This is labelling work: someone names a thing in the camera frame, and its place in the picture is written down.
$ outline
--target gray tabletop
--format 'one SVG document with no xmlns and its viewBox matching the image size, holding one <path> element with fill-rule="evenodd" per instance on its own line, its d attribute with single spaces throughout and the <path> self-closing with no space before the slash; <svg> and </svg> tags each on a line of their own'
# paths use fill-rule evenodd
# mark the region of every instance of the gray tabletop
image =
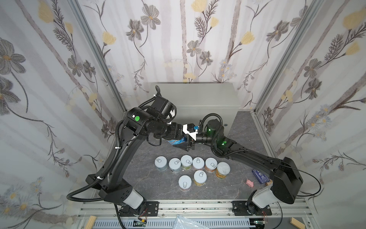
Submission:
<svg viewBox="0 0 366 229">
<path fill-rule="evenodd" d="M 264 145 L 249 112 L 239 111 L 237 113 L 228 137 L 249 149 L 266 154 Z M 164 156 L 169 162 L 170 159 L 180 159 L 185 154 L 190 155 L 192 158 L 197 156 L 203 159 L 213 157 L 218 162 L 228 163 L 231 171 L 225 179 L 218 179 L 215 173 L 207 173 L 207 181 L 204 186 L 196 186 L 192 183 L 192 187 L 188 192 L 182 192 L 179 189 L 178 180 L 182 175 L 188 175 L 193 178 L 193 169 L 181 171 L 178 174 L 173 174 L 169 168 L 160 172 L 156 169 L 154 160 L 158 156 Z M 172 147 L 165 140 L 159 147 L 151 146 L 145 141 L 128 165 L 124 179 L 147 200 L 247 199 L 252 191 L 264 187 L 264 184 L 259 184 L 251 171 L 252 168 L 240 162 L 215 157 L 210 147 L 206 145 L 196 144 L 195 150 L 186 152 Z M 245 184 L 247 179 L 254 182 L 253 188 Z"/>
</svg>

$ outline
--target floral wallpaper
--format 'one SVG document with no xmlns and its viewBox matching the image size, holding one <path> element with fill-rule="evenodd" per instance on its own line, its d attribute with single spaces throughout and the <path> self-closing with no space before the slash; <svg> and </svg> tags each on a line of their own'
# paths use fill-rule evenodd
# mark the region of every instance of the floral wallpaper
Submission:
<svg viewBox="0 0 366 229">
<path fill-rule="evenodd" d="M 321 182 L 307 200 L 323 229 L 364 227 L 365 54 L 365 3 L 325 1 L 257 111 L 277 155 Z M 318 190 L 303 178 L 303 193 Z"/>
<path fill-rule="evenodd" d="M 67 2 L 2 1 L 0 20 L 1 227 L 70 228 L 66 195 L 102 166 L 123 113 Z"/>
<path fill-rule="evenodd" d="M 254 109 L 311 1 L 78 0 L 128 108 L 150 84 L 233 83 Z"/>
</svg>

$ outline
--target can lid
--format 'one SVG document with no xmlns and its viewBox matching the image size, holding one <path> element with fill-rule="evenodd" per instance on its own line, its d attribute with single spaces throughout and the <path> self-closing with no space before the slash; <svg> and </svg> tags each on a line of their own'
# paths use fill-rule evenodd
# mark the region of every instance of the can lid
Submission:
<svg viewBox="0 0 366 229">
<path fill-rule="evenodd" d="M 179 184 L 179 187 L 181 187 L 183 189 L 188 189 L 192 185 L 192 179 L 187 175 L 183 175 L 179 178 L 178 184 Z"/>
<path fill-rule="evenodd" d="M 194 177 L 194 180 L 200 184 L 206 182 L 206 180 L 207 180 L 207 174 L 202 170 L 197 170 L 194 173 L 193 177 Z"/>
<path fill-rule="evenodd" d="M 178 158 L 172 158 L 169 161 L 169 168 L 171 168 L 172 170 L 179 169 L 180 165 L 181 165 L 181 162 Z"/>
<path fill-rule="evenodd" d="M 228 175 L 230 173 L 230 165 L 226 162 L 220 162 L 217 165 L 217 171 L 222 175 Z"/>
<path fill-rule="evenodd" d="M 195 158 L 193 159 L 193 167 L 195 167 L 196 169 L 202 169 L 205 166 L 205 160 L 203 160 L 202 158 Z"/>
<path fill-rule="evenodd" d="M 163 168 L 167 165 L 167 159 L 164 156 L 158 156 L 155 159 L 155 166 L 158 168 Z"/>
<path fill-rule="evenodd" d="M 214 158 L 207 158 L 206 159 L 206 167 L 209 169 L 216 169 L 217 161 Z"/>
<path fill-rule="evenodd" d="M 192 164 L 192 157 L 189 155 L 183 155 L 183 157 L 180 159 L 183 166 L 190 166 Z"/>
</svg>

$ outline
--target pink crumpled item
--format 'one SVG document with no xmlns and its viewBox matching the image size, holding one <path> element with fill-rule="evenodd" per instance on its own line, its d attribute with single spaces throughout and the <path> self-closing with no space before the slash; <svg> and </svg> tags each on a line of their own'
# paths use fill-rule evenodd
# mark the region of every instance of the pink crumpled item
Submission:
<svg viewBox="0 0 366 229">
<path fill-rule="evenodd" d="M 247 182 L 245 182 L 249 187 L 253 188 L 254 187 L 254 183 L 253 181 L 247 179 Z"/>
</svg>

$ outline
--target gray box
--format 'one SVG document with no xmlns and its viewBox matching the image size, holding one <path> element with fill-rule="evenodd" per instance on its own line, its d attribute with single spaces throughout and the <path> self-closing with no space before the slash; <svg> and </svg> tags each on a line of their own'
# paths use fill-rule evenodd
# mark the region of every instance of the gray box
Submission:
<svg viewBox="0 0 366 229">
<path fill-rule="evenodd" d="M 155 85 L 162 97 L 177 107 L 174 122 L 179 124 L 199 121 L 209 113 L 217 113 L 223 118 L 224 134 L 227 136 L 240 107 L 232 83 L 225 84 L 151 84 L 150 92 L 156 94 Z"/>
</svg>

